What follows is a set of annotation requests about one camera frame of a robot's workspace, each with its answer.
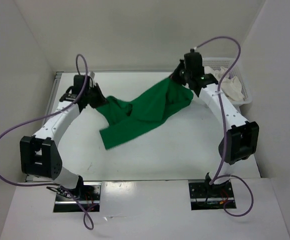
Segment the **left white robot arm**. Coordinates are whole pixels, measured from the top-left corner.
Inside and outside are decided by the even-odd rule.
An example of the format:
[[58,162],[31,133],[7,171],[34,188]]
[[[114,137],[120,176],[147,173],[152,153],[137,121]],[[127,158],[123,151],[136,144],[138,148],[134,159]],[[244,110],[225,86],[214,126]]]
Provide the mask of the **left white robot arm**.
[[80,100],[66,108],[74,101],[76,94],[67,89],[60,98],[56,114],[50,117],[41,129],[32,136],[24,136],[20,140],[21,170],[24,174],[41,177],[67,189],[67,194],[74,200],[81,199],[88,188],[84,186],[83,178],[72,173],[63,166],[58,145],[71,123],[80,115],[87,105],[92,108],[108,103],[97,83],[84,91]]

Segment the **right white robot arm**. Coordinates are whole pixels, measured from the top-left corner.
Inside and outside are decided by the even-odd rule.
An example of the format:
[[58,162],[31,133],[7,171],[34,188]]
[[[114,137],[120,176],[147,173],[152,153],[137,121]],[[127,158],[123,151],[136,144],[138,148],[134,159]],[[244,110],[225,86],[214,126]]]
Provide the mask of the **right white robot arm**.
[[234,165],[256,152],[259,125],[248,121],[237,111],[219,88],[218,80],[213,74],[206,74],[202,65],[190,68],[181,59],[170,77],[180,85],[188,85],[223,127],[223,139],[218,145],[220,164],[215,173],[206,174],[204,181],[205,193],[215,197],[234,173]]

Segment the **green t shirt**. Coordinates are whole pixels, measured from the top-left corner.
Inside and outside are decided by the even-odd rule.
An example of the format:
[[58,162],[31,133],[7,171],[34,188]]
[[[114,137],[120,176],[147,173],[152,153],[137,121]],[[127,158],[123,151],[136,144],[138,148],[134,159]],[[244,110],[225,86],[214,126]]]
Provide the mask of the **green t shirt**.
[[156,83],[132,101],[123,101],[114,96],[97,107],[108,122],[108,127],[99,131],[106,150],[131,141],[159,126],[180,110],[190,105],[192,91],[170,78]]

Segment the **white plastic basket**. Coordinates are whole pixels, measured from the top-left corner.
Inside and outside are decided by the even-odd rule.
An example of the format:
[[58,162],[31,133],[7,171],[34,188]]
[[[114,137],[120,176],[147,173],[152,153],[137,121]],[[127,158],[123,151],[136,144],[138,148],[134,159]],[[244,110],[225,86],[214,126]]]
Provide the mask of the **white plastic basket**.
[[[209,66],[213,70],[220,70],[221,67],[224,68],[230,68],[235,61],[234,58],[228,58],[228,57],[204,57],[203,58],[203,66]],[[243,69],[241,66],[240,61],[238,60],[235,65],[230,69],[228,72],[230,77],[238,77],[239,81],[242,85],[242,94],[244,95],[244,98],[242,101],[231,101],[234,106],[240,107],[245,104],[250,104],[252,102],[252,95],[250,92],[250,89],[248,87],[248,82],[244,76]]]

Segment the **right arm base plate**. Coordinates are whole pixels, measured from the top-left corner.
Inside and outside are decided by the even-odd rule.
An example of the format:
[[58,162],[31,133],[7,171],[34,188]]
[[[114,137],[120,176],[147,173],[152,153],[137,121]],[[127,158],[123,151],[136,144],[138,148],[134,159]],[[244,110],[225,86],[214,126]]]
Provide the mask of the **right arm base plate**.
[[192,211],[236,209],[235,196],[230,181],[220,188],[208,190],[203,180],[188,182],[190,206]]

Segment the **cream white t shirt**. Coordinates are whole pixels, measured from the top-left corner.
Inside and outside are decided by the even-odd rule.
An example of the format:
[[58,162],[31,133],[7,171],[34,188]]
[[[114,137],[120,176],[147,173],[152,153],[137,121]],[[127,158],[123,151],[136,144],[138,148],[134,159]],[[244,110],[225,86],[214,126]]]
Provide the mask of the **cream white t shirt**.
[[[220,70],[213,70],[209,66],[204,67],[205,74],[212,74],[218,82],[227,70],[228,68],[223,66],[220,67]],[[229,73],[225,75],[221,83],[221,89],[231,102],[241,102],[244,100],[244,95],[242,94],[242,84],[237,76],[230,77]]]

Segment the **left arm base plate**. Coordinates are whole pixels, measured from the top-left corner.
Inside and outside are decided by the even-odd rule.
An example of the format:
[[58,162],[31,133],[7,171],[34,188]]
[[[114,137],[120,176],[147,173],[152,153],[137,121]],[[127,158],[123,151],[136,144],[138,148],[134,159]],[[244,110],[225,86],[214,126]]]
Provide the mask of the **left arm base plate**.
[[[47,187],[50,191],[56,193],[53,212],[54,213],[74,213],[82,212],[74,199],[59,187]],[[82,207],[88,212],[100,211],[102,183],[97,181],[85,181],[84,190],[80,196],[74,196]]]

